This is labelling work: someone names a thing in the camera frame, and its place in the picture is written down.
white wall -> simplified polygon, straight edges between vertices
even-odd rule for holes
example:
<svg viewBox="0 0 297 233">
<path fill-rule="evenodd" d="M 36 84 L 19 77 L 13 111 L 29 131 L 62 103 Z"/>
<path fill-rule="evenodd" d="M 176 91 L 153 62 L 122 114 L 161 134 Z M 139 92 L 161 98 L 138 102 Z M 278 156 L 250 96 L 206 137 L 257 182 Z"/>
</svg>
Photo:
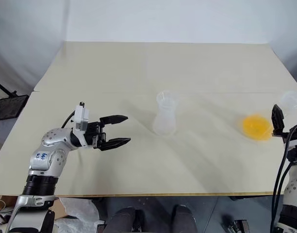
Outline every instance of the white wall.
<svg viewBox="0 0 297 233">
<path fill-rule="evenodd" d="M 68 0 L 0 0 L 0 82 L 29 94 L 66 35 Z"/>
<path fill-rule="evenodd" d="M 297 78 L 297 0 L 71 0 L 66 39 L 270 43 Z"/>
</svg>

floor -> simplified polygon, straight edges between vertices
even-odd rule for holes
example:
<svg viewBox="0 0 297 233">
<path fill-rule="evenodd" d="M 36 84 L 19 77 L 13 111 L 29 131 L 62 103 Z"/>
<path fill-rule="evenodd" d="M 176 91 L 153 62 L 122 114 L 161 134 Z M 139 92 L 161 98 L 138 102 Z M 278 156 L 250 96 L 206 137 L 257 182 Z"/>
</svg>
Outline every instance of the floor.
<svg viewBox="0 0 297 233">
<path fill-rule="evenodd" d="M 271 196 L 235 201 L 229 197 L 110 197 L 104 198 L 102 202 L 105 202 L 108 218 L 128 206 L 142 209 L 146 214 L 149 232 L 169 232 L 171 212 L 176 204 L 184 204 L 192 211 L 199 233 L 225 232 L 221 226 L 225 215 L 248 220 L 251 233 L 269 232 Z"/>
</svg>

black cable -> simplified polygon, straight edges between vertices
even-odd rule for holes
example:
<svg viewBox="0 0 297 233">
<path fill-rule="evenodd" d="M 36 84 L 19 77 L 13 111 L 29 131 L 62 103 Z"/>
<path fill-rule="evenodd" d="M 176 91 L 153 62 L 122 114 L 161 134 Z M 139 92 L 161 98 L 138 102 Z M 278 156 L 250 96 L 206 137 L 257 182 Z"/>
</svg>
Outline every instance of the black cable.
<svg viewBox="0 0 297 233">
<path fill-rule="evenodd" d="M 67 124 L 67 122 L 71 119 L 72 116 L 74 116 L 75 114 L 75 111 L 73 111 L 69 116 L 68 118 L 66 119 L 66 121 L 63 123 L 63 125 L 61 126 L 61 128 L 64 128 Z"/>
<path fill-rule="evenodd" d="M 282 169 L 283 169 L 283 166 L 284 166 L 284 163 L 285 163 L 285 159 L 286 159 L 286 157 L 288 155 L 290 139 L 291 139 L 291 137 L 292 137 L 292 135 L 293 135 L 293 133 L 295 132 L 296 129 L 297 129 L 297 125 L 290 130 L 290 132 L 289 132 L 289 134 L 288 134 L 288 136 L 286 138 L 286 141 L 285 141 L 284 154 L 283 154 L 282 161 L 281 161 L 281 164 L 280 164 L 280 167 L 279 167 L 279 170 L 278 170 L 278 174 L 277 174 L 277 177 L 276 177 L 276 182 L 275 182 L 275 186 L 274 186 L 273 197 L 272 197 L 272 201 L 271 201 L 270 232 L 273 232 L 274 221 L 275 221 L 275 217 L 276 217 L 276 214 L 275 214 L 276 192 L 277 192 L 277 188 L 278 188 L 278 184 L 279 184 L 279 180 L 280 180 L 280 175 L 282 173 Z"/>
<path fill-rule="evenodd" d="M 293 166 L 293 163 L 289 163 L 288 167 L 285 169 L 283 175 L 281 176 L 278 193 L 277 193 L 277 197 L 276 197 L 276 203 L 275 203 L 275 207 L 274 207 L 274 212 L 272 213 L 273 217 L 271 218 L 271 222 L 270 222 L 271 232 L 273 232 L 273 228 L 274 228 L 274 223 L 275 223 L 275 218 L 276 218 L 276 214 L 277 214 L 277 209 L 278 209 L 279 198 L 280 198 L 280 194 L 281 194 L 281 190 L 282 190 L 283 181 L 292 166 Z"/>
</svg>

table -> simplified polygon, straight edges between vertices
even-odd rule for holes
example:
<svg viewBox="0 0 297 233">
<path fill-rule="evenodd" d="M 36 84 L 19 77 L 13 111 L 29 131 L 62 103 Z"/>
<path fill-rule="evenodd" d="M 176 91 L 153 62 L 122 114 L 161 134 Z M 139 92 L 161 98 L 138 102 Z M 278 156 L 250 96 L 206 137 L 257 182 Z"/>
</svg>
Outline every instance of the table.
<svg viewBox="0 0 297 233">
<path fill-rule="evenodd" d="M 164 89 L 179 99 L 178 130 L 168 137 L 151 129 Z M 59 196 L 270 194 L 282 140 L 251 140 L 240 121 L 270 115 L 287 90 L 297 83 L 268 45 L 66 42 L 1 149 L 0 194 L 21 193 L 41 137 L 80 101 L 90 121 L 128 116 L 105 132 L 132 140 L 72 151 Z M 297 110 L 285 120 L 287 129 L 295 125 Z"/>
</svg>

person's leg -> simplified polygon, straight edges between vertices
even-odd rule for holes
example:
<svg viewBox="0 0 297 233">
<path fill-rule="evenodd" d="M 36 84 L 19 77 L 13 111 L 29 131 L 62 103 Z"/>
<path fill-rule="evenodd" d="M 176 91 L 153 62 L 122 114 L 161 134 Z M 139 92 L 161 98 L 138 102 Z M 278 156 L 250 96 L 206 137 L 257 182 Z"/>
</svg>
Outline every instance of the person's leg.
<svg viewBox="0 0 297 233">
<path fill-rule="evenodd" d="M 172 217 L 171 233 L 197 233 L 195 219 L 186 206 L 177 205 Z"/>
<path fill-rule="evenodd" d="M 134 218 L 133 207 L 121 209 L 110 219 L 103 233 L 131 232 Z"/>
</svg>

